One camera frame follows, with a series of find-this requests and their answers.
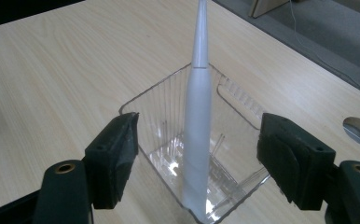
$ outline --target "light wood desk surface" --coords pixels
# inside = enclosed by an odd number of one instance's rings
[[[196,0],[87,0],[0,26],[0,206],[40,188],[45,170],[81,159],[121,105],[190,62]],[[342,129],[360,91],[209,2],[210,61],[267,111],[360,160]],[[189,223],[163,185],[134,164],[123,201],[96,223]],[[270,179],[223,223],[324,223]]]

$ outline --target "wooden table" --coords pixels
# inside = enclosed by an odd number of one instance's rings
[[[0,206],[40,188],[121,105],[190,62],[197,1],[87,0],[0,26]],[[267,111],[360,160],[343,131],[360,91],[209,2],[210,60]],[[189,223],[139,157],[121,203],[96,223]],[[272,179],[223,223],[324,223],[300,212]]]

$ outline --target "clear plastic container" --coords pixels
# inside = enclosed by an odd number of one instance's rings
[[[139,147],[181,204],[185,98],[190,64],[123,105],[140,113]],[[264,109],[213,66],[212,130],[206,217],[218,223],[243,203],[269,174],[256,158]]]

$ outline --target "white tapered object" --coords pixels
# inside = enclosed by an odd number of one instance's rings
[[[209,73],[206,0],[198,5],[192,68],[187,82],[183,170],[183,206],[206,219],[212,84]]]

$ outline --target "gray carpet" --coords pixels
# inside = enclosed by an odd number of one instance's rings
[[[320,64],[360,90],[360,13],[332,0],[305,0],[248,17],[253,0],[214,0],[219,5]]]

